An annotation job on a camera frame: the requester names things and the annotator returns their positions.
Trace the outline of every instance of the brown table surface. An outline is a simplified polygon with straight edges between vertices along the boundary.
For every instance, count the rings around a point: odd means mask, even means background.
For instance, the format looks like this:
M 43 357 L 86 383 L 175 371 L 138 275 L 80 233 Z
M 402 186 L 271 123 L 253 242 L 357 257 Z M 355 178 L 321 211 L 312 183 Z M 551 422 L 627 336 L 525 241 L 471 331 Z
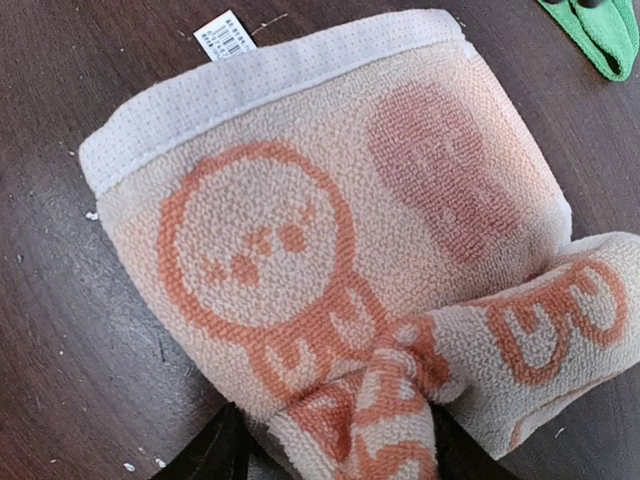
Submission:
M 134 94 L 206 62 L 191 33 L 228 8 L 249 31 L 287 14 L 255 33 L 264 46 L 425 7 L 458 18 L 502 82 L 573 205 L 574 236 L 640 233 L 640 79 L 607 83 L 534 0 L 0 3 L 1 479 L 144 480 L 221 403 L 85 219 L 82 140 Z M 504 464 L 523 479 L 637 480 L 640 369 Z

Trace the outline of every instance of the cartoon face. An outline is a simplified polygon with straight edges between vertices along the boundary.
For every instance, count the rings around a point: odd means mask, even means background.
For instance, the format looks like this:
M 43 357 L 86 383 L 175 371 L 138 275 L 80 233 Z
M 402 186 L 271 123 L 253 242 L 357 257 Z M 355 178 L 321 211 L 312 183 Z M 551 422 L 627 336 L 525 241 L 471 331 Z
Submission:
M 176 236 L 185 289 L 229 322 L 285 322 L 331 282 L 334 215 L 299 165 L 257 157 L 203 175 Z
M 203 160 L 165 200 L 158 271 L 189 324 L 241 344 L 291 398 L 365 358 L 384 321 L 355 245 L 331 178 L 284 143 L 256 143 Z

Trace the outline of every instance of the orange pattern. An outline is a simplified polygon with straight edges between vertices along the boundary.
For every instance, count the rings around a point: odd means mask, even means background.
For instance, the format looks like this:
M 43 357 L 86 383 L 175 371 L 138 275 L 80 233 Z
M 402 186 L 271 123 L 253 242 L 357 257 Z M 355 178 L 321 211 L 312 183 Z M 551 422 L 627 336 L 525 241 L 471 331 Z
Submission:
M 337 479 L 389 478 L 415 463 L 416 478 L 435 480 L 430 428 L 369 453 L 380 429 L 415 430 L 416 419 L 432 425 L 427 398 L 450 379 L 446 359 L 435 352 L 433 328 L 429 316 L 394 323 L 377 339 L 364 372 L 323 386 L 287 411 L 339 463 Z
M 202 261 L 202 270 L 204 271 L 205 280 L 212 285 L 222 285 L 227 279 L 227 273 L 220 265 L 220 262 L 211 263 L 208 258 Z
M 594 323 L 596 319 L 583 313 L 576 294 L 607 294 L 603 292 L 605 286 L 614 299 L 615 312 L 611 327 L 602 329 Z M 569 353 L 571 325 L 601 348 L 618 342 L 627 325 L 628 305 L 623 282 L 609 265 L 593 259 L 577 260 L 558 278 L 515 298 L 493 298 L 473 304 L 487 308 L 487 325 L 514 378 L 532 386 L 544 385 L 557 376 Z M 512 315 L 524 332 L 531 334 L 540 327 L 540 312 L 549 319 L 556 344 L 546 365 L 534 367 L 524 358 L 507 318 Z
M 268 160 L 285 168 L 301 170 L 319 190 L 318 195 L 326 196 L 333 209 L 332 216 L 337 232 L 334 254 L 335 269 L 328 286 L 317 297 L 292 318 L 269 328 L 251 328 L 234 322 L 233 318 L 223 318 L 216 309 L 203 305 L 198 295 L 187 288 L 185 273 L 181 263 L 181 251 L 176 245 L 178 235 L 185 230 L 189 233 L 198 226 L 186 223 L 187 209 L 196 208 L 191 200 L 202 188 L 204 180 L 221 174 L 238 163 L 251 164 Z M 300 209 L 303 224 L 313 223 L 316 206 L 308 203 Z M 277 231 L 283 248 L 289 252 L 302 252 L 307 247 L 305 233 L 295 225 L 256 225 L 252 234 L 241 244 L 250 250 L 270 254 L 269 235 Z M 333 326 L 335 321 L 342 325 L 358 328 L 365 320 L 356 308 L 359 302 L 364 312 L 373 322 L 373 334 L 377 335 L 386 323 L 386 311 L 378 301 L 367 281 L 353 271 L 355 258 L 355 233 L 351 209 L 342 197 L 338 186 L 329 175 L 282 142 L 264 142 L 232 148 L 215 158 L 207 158 L 184 177 L 182 186 L 167 198 L 162 205 L 161 229 L 157 240 L 158 272 L 171 301 L 180 308 L 185 319 L 203 329 L 211 337 L 232 343 L 240 343 L 249 353 L 251 368 L 262 380 L 271 394 L 287 403 L 303 395 L 313 385 L 324 382 L 340 360 L 364 361 L 369 357 L 366 348 L 356 348 Z M 248 254 L 229 252 L 233 278 L 246 288 L 255 288 L 260 283 L 260 267 Z M 224 276 L 217 272 L 216 278 Z M 218 282 L 226 288 L 228 282 Z M 287 285 L 282 285 L 280 295 L 287 295 Z M 254 338 L 259 330 L 260 342 L 242 343 L 243 339 Z M 282 372 L 274 368 L 274 358 L 287 369 L 295 369 L 303 361 L 312 362 L 316 374 L 308 371 L 296 378 L 285 379 Z

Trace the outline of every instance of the barcode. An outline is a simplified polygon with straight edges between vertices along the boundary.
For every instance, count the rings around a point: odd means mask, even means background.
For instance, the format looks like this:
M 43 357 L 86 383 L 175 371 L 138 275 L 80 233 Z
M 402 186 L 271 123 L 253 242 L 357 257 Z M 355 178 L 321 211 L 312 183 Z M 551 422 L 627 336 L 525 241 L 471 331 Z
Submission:
M 202 27 L 196 38 L 212 60 L 237 55 L 256 48 L 238 19 L 227 12 Z
M 227 55 L 233 55 L 240 51 L 240 44 L 236 40 L 236 37 L 231 34 L 231 30 L 226 26 L 205 34 L 205 41 L 209 48 L 216 46 L 216 40 L 220 42 Z

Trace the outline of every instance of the towel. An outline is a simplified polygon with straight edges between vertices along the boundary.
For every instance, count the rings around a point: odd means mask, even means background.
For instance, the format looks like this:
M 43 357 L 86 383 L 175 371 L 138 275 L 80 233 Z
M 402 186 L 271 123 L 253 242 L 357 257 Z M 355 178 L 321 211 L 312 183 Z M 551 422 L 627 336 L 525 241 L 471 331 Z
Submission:
M 149 307 L 304 478 L 435 478 L 429 402 L 498 458 L 639 358 L 640 241 L 570 242 L 444 11 L 158 84 L 80 160 Z
M 578 0 L 551 4 L 538 0 L 609 80 L 629 78 L 638 56 L 638 23 L 633 0 L 604 0 L 596 8 L 582 7 Z

